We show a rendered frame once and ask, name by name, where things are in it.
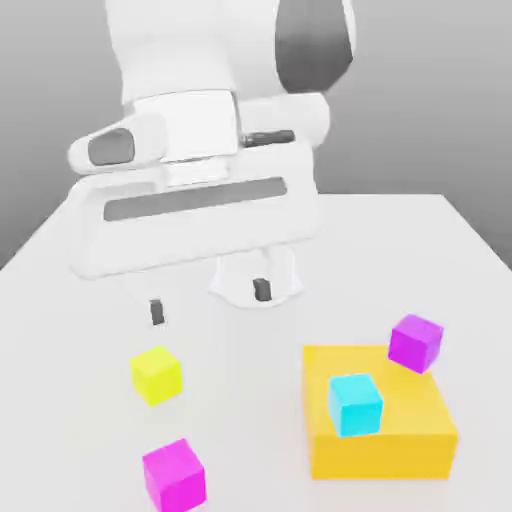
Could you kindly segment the small cyan cube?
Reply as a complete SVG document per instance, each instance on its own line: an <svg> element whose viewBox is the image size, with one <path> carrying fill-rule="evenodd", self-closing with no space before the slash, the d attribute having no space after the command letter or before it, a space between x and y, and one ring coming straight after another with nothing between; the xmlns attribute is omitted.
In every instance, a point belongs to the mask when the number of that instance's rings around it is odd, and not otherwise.
<svg viewBox="0 0 512 512"><path fill-rule="evenodd" d="M329 378L328 412L339 438L379 433L383 405L383 398L370 374Z"/></svg>

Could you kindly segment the large orange box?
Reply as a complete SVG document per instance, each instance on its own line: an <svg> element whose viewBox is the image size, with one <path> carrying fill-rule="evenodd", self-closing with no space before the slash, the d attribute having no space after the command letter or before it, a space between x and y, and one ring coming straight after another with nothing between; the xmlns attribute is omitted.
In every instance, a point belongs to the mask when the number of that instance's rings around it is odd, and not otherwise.
<svg viewBox="0 0 512 512"><path fill-rule="evenodd" d="M336 434L328 413L328 382L334 375L351 374L371 375L383 397L377 434ZM434 377L390 361L385 346L304 347L302 396L314 479L449 477L458 432Z"/></svg>

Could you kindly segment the small magenta cube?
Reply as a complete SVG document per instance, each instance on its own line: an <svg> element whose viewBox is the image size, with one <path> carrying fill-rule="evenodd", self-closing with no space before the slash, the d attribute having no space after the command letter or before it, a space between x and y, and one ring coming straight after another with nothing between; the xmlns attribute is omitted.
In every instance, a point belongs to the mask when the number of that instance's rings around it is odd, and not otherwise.
<svg viewBox="0 0 512 512"><path fill-rule="evenodd" d="M186 439L144 455L142 463L157 512L187 512L206 502L205 468Z"/></svg>

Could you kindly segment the small yellow cube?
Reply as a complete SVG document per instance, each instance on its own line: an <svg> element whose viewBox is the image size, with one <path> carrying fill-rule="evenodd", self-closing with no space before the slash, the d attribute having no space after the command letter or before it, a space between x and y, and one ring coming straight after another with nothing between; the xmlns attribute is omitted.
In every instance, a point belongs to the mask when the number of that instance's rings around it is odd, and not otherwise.
<svg viewBox="0 0 512 512"><path fill-rule="evenodd" d="M158 405L183 390L181 363L164 346L130 359L132 382L149 406Z"/></svg>

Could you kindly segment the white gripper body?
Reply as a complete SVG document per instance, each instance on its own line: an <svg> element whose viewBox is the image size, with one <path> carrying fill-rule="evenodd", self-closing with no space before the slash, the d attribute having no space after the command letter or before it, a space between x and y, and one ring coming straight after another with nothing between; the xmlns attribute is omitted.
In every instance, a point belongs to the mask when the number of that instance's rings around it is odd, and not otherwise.
<svg viewBox="0 0 512 512"><path fill-rule="evenodd" d="M98 174L67 197L67 240L74 272L85 279L208 259L312 236L319 198L314 158L305 141L241 150L217 182L171 186L172 169ZM206 190L225 198L228 186L280 179L285 193L194 209Z"/></svg>

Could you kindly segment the small purple cube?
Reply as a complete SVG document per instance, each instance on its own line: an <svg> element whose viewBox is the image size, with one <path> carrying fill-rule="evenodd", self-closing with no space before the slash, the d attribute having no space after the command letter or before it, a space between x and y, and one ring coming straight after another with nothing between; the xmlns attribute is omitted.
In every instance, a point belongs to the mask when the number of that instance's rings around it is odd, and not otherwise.
<svg viewBox="0 0 512 512"><path fill-rule="evenodd" d="M391 332L388 358L418 374L425 373L440 352L444 328L407 314Z"/></svg>

